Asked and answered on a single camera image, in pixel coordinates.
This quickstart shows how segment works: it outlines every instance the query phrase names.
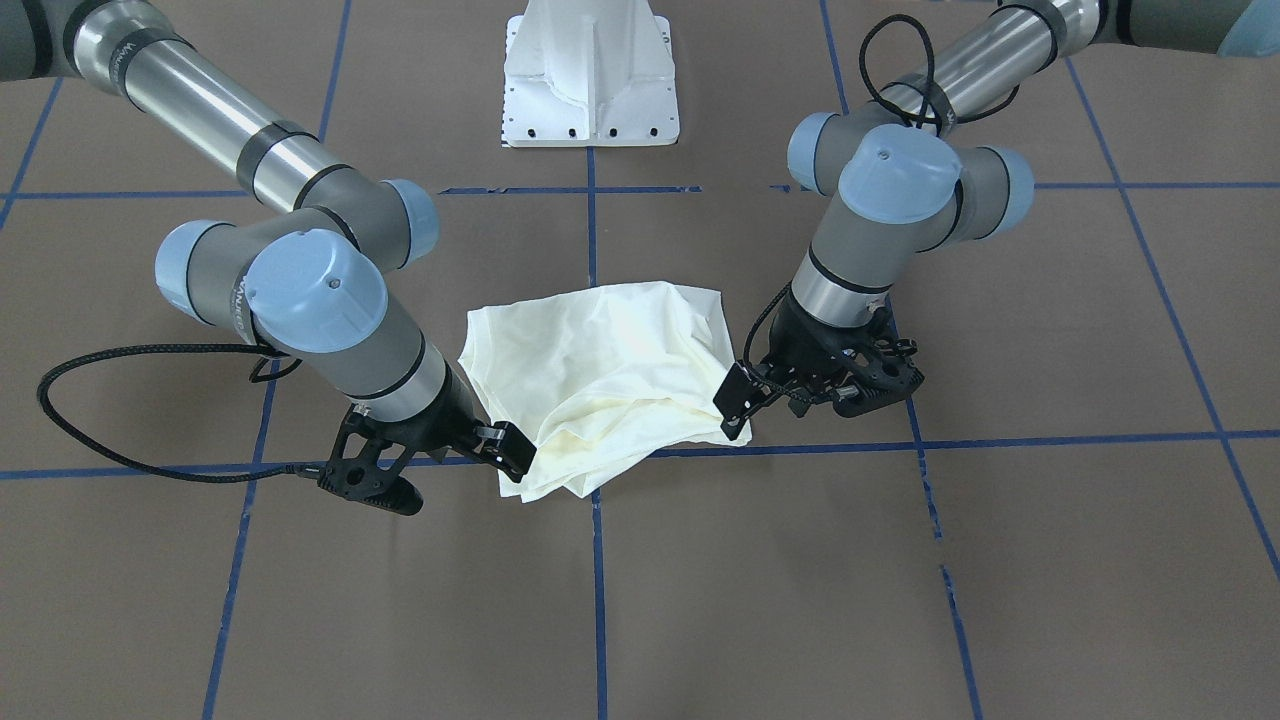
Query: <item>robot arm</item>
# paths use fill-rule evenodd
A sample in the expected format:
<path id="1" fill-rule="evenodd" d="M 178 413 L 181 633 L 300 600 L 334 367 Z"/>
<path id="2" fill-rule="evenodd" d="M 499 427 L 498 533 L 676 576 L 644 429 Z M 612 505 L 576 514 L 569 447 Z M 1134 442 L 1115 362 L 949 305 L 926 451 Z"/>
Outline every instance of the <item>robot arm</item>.
<path id="1" fill-rule="evenodd" d="M 479 420 L 470 391 L 388 290 L 383 273 L 439 236 L 430 196 L 371 182 L 205 60 L 143 0 L 0 0 L 0 79 L 82 76 L 156 118 L 283 215 L 250 227 L 196 220 L 156 256 L 179 310 L 312 365 L 352 400 L 317 484 L 402 514 L 421 498 L 399 473 L 453 448 L 513 480 L 534 447 Z M 347 457 L 351 436 L 364 447 Z M 403 451 L 390 469 L 378 461 Z"/>
<path id="2" fill-rule="evenodd" d="M 1280 51 L 1280 0 L 1004 0 L 932 73 L 900 77 L 846 117 L 801 122 L 787 165 L 832 201 L 800 269 L 762 315 L 780 305 L 768 354 L 753 364 L 749 341 L 716 395 L 730 438 L 781 397 L 796 416 L 831 402 L 851 418 L 906 400 L 924 382 L 915 345 L 893 329 L 890 288 L 913 255 L 1018 224 L 1036 186 L 1018 152 L 955 150 L 945 138 L 1093 42 L 1271 55 Z"/>

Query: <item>blue cap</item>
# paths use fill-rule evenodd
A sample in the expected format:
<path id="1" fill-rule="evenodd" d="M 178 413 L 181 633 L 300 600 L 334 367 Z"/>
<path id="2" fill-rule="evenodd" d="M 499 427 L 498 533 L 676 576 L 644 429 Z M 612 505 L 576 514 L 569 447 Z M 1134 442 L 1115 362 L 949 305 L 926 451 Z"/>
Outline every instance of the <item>blue cap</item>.
<path id="1" fill-rule="evenodd" d="M 225 225 L 218 220 L 191 220 L 183 223 L 165 236 L 156 252 L 156 286 L 160 295 L 169 301 L 169 305 L 182 310 L 192 318 L 205 323 L 204 318 L 196 313 L 191 304 L 191 291 L 187 287 L 187 265 L 191 264 L 191 252 L 200 242 L 200 237 L 210 228 Z"/>
<path id="2" fill-rule="evenodd" d="M 791 142 L 787 143 L 787 169 L 800 187 L 818 190 L 818 170 L 814 167 L 818 155 L 818 137 L 827 120 L 835 118 L 835 113 L 814 113 L 800 120 L 795 132 L 791 133 Z"/>
<path id="3" fill-rule="evenodd" d="M 343 236 L 289 233 L 268 245 L 244 274 L 244 296 L 266 333 L 302 352 L 364 342 L 387 315 L 387 282 Z"/>
<path id="4" fill-rule="evenodd" d="M 1217 54 L 1222 58 L 1266 58 L 1280 53 L 1280 0 L 1253 0 Z"/>
<path id="5" fill-rule="evenodd" d="M 1005 163 L 1005 170 L 1009 172 L 1009 204 L 1005 205 L 1005 218 L 987 236 L 991 237 L 1023 222 L 1023 218 L 1030 213 L 1032 202 L 1036 200 L 1036 173 L 1032 172 L 1030 163 L 1023 158 L 1021 152 L 989 145 L 983 147 L 1000 155 L 1000 160 Z"/>
<path id="6" fill-rule="evenodd" d="M 918 223 L 947 206 L 960 170 L 960 156 L 945 140 L 915 128 L 879 126 L 863 137 L 840 173 L 840 199 L 876 223 Z"/>
<path id="7" fill-rule="evenodd" d="M 401 265 L 403 268 L 435 249 L 435 243 L 440 241 L 440 215 L 435 211 L 431 196 L 417 183 L 406 179 L 383 182 L 396 190 L 408 214 L 408 255 Z"/>

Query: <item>crumpled white fabric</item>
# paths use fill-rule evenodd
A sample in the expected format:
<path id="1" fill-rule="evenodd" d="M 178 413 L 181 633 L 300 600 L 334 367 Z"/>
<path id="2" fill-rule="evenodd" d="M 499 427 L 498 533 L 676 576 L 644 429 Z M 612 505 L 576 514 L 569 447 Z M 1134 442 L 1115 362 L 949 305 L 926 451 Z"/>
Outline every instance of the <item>crumpled white fabric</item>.
<path id="1" fill-rule="evenodd" d="M 721 295 L 667 282 L 604 286 L 467 313 L 458 359 L 490 418 L 538 455 L 503 497 L 586 497 L 660 447 L 730 442 L 712 398 L 730 365 Z"/>

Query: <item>white plastic base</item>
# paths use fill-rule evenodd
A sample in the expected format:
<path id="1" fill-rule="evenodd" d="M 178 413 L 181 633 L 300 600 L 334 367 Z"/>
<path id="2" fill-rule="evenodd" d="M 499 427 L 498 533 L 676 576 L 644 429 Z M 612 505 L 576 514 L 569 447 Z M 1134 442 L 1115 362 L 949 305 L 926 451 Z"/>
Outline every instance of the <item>white plastic base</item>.
<path id="1" fill-rule="evenodd" d="M 653 15 L 646 0 L 566 5 L 575 4 L 532 0 L 525 15 L 507 23 L 503 146 L 676 142 L 671 23 Z M 582 13 L 584 5 L 602 8 Z"/>

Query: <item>white cloth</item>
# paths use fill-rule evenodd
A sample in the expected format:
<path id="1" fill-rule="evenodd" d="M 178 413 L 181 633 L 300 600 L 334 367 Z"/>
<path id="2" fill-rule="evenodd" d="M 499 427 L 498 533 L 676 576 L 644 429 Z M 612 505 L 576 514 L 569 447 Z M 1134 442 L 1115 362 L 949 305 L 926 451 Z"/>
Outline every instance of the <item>white cloth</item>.
<path id="1" fill-rule="evenodd" d="M 660 447 L 730 442 L 712 398 L 730 365 L 719 292 L 617 284 L 467 313 L 458 359 L 489 416 L 511 420 L 538 455 L 503 497 L 558 487 L 586 497 Z"/>

